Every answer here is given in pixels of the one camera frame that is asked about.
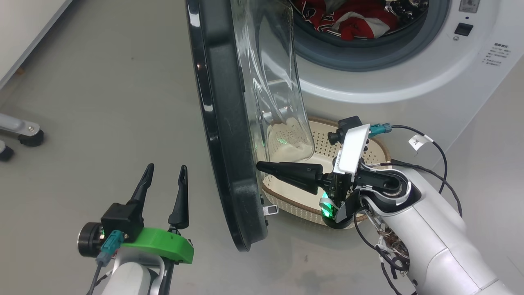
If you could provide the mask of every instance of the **beige plastic basket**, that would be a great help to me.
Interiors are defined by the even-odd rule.
[[[304,163],[322,164],[324,173],[333,170],[333,158],[339,153],[342,147],[339,143],[331,145],[328,141],[328,132],[335,132],[337,124],[333,121],[309,118],[311,132],[315,144],[315,154]],[[390,160],[387,148],[377,139],[371,139],[368,144],[368,150],[364,152],[366,163],[383,163]],[[325,226],[319,207],[319,199],[323,191],[320,189],[315,196],[295,188],[283,181],[280,181],[272,175],[267,175],[262,182],[262,190],[268,200],[277,205],[279,209],[296,215],[300,218]],[[365,215],[357,215],[357,221],[361,222],[367,219]]]

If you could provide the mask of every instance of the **gray floor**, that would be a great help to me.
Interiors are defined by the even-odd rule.
[[[16,156],[0,164],[0,293],[84,295],[95,262],[77,253],[80,228],[125,202],[153,162],[149,227],[166,227],[179,167],[189,168],[183,234],[195,259],[176,268],[171,293],[392,294],[354,230],[281,213],[266,240],[237,252],[203,134],[183,1],[77,1],[26,71],[1,111],[40,123],[47,141],[31,149],[6,140]],[[413,292],[406,279],[396,284]]]

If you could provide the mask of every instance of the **caster wheel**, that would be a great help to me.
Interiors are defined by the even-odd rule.
[[[15,152],[9,146],[5,146],[5,149],[0,153],[0,161],[7,162],[13,156]]]
[[[37,134],[33,136],[19,135],[18,141],[26,146],[39,146],[43,142],[43,131],[40,129]]]

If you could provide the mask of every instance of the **laundry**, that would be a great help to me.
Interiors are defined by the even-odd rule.
[[[349,0],[331,13],[326,11],[324,0],[296,0],[294,3],[315,30],[338,32],[343,40],[374,39],[398,27],[397,16],[386,11],[380,0]]]

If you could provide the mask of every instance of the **front-loading washing machine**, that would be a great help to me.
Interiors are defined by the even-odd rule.
[[[344,41],[312,29],[287,0],[187,0],[211,161],[239,250],[267,235],[255,163],[314,151],[305,110],[408,125],[446,150],[522,56],[523,1],[425,3],[402,30]],[[411,136],[383,139],[396,159],[432,167],[440,154],[415,156]]]

